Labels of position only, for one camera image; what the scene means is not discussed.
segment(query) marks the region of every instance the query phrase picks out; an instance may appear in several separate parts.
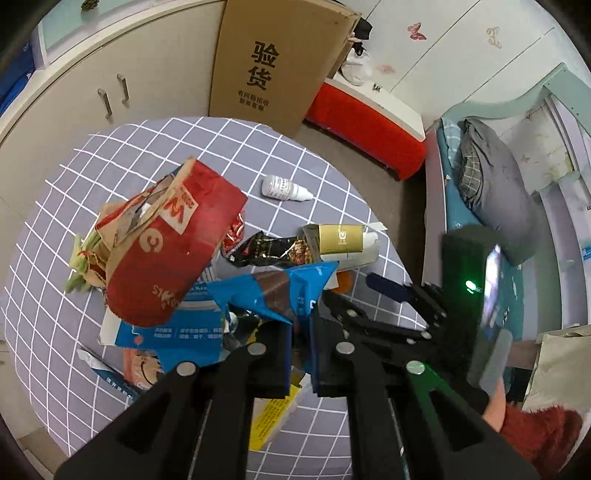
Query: gray pillow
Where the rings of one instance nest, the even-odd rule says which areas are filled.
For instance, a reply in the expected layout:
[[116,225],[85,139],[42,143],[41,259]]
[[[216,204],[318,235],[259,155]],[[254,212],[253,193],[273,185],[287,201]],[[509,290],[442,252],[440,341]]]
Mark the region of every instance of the gray pillow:
[[[475,118],[465,120],[465,125],[460,146],[463,158],[460,193],[483,225],[504,236],[505,255],[512,265],[518,265],[537,249],[538,216],[534,200],[525,190],[513,154],[495,131]],[[474,169],[479,169],[479,175],[475,175]],[[474,177],[479,176],[480,184],[476,185]]]

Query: letter c on bag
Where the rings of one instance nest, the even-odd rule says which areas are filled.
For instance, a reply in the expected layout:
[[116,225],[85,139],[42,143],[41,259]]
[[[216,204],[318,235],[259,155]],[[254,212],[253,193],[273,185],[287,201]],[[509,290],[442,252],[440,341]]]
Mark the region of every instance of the letter c on bag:
[[160,252],[164,246],[162,234],[155,228],[147,228],[139,236],[139,245],[144,252]]

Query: cabinet handle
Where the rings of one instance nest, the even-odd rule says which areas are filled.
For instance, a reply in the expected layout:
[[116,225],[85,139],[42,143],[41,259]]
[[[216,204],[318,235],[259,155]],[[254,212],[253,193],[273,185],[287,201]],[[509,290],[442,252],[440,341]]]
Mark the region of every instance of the cabinet handle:
[[109,97],[107,97],[107,92],[105,92],[102,88],[99,88],[98,92],[100,97],[103,99],[103,102],[105,103],[105,108],[107,109],[107,114],[105,115],[105,118],[111,118],[111,115],[113,115],[113,110],[111,110],[111,105],[109,103]]
[[117,74],[117,80],[121,82],[121,86],[123,87],[123,94],[125,95],[125,99],[121,100],[122,103],[125,103],[129,100],[129,90],[127,89],[127,80],[125,77],[120,73]]

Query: round table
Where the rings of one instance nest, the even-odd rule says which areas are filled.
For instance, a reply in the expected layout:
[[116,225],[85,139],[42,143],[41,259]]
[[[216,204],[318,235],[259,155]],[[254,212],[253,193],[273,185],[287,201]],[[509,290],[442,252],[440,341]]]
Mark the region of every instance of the round table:
[[[318,155],[271,128],[225,118],[170,118],[123,125],[90,135],[73,158],[46,181],[17,242],[6,284],[5,336],[17,374],[53,439],[68,454],[80,449],[128,405],[81,361],[84,347],[122,370],[122,352],[98,344],[105,307],[100,291],[63,293],[74,234],[85,235],[99,207],[127,199],[187,157],[194,156],[248,195],[245,238],[264,230],[293,236],[314,223],[367,223],[376,218],[349,181]],[[262,178],[275,174],[308,188],[315,199],[279,202],[261,196]],[[375,320],[410,328],[423,323],[407,304],[382,297],[362,277],[375,271],[408,279],[384,233],[379,260],[355,273],[352,298]],[[249,273],[223,259],[219,275]],[[351,475],[344,398],[307,394],[276,439],[250,452],[248,478]]]

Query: pine cone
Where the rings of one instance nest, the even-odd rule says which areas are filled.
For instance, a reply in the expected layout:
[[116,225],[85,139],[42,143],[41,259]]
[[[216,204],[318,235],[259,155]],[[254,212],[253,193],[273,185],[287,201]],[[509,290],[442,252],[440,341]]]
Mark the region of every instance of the pine cone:
[[83,12],[88,12],[90,10],[92,10],[93,8],[96,8],[97,5],[99,4],[100,0],[84,0],[84,2],[82,2],[82,5],[80,6],[80,8],[82,9]]

